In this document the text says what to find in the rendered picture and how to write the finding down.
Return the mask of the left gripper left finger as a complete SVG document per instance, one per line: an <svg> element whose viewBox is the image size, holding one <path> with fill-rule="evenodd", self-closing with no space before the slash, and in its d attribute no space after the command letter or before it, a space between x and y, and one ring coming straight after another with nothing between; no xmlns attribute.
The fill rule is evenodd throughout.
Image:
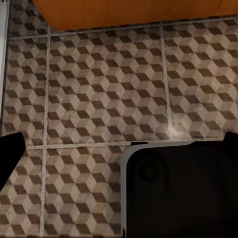
<svg viewBox="0 0 238 238"><path fill-rule="evenodd" d="M22 132L0 137L0 191L26 150Z"/></svg>

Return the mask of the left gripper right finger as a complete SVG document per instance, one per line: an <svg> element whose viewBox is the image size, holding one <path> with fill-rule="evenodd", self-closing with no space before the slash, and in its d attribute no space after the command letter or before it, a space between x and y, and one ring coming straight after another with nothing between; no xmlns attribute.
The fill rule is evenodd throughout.
<svg viewBox="0 0 238 238"><path fill-rule="evenodd" d="M227 132L223 140L222 149L238 172L238 134Z"/></svg>

